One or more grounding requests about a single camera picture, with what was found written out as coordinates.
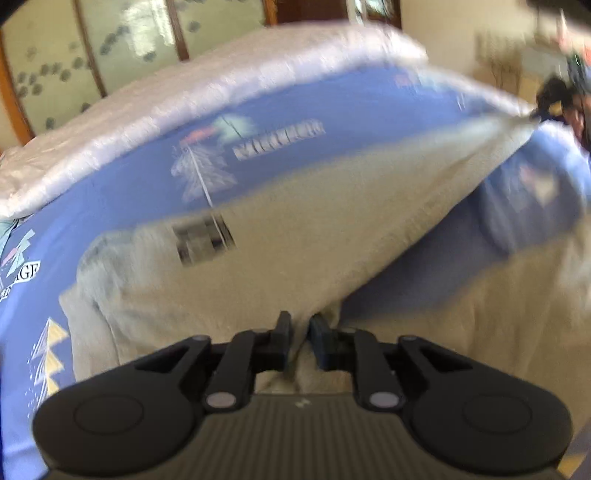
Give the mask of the grey sweatpants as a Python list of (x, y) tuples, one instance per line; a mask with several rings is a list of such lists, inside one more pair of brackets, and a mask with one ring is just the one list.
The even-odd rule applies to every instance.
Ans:
[(85, 380), (194, 334), (293, 316), (270, 393), (337, 392), (308, 319), (429, 339), (590, 418), (590, 167), (560, 124), (488, 116), (308, 167), (212, 211), (98, 236), (61, 294)]

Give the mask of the blue patterned bed cover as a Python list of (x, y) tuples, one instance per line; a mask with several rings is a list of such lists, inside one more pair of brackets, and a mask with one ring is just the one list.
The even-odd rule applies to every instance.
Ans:
[(32, 420), (76, 380), (60, 297), (98, 236), (209, 212), (305, 168), (488, 116), (507, 118), (484, 98), (408, 67), (366, 67), (193, 120), (87, 175), (22, 221), (1, 256), (2, 477), (45, 474)]

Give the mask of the wooden frosted glass wardrobe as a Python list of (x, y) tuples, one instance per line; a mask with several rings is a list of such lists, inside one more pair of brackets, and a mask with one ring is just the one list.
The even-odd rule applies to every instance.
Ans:
[(273, 1), (1, 5), (1, 107), (20, 145), (136, 80), (277, 22)]

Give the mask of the lilac floral quilt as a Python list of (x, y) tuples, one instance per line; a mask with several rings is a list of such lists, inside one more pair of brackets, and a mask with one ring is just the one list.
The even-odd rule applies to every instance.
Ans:
[(430, 65), (425, 48), (380, 23), (269, 27), (166, 67), (99, 101), (62, 127), (1, 156), (1, 218), (29, 216), (87, 175), (197, 118), (252, 98), (366, 67), (410, 68), (443, 85), (525, 115), (532, 105)]

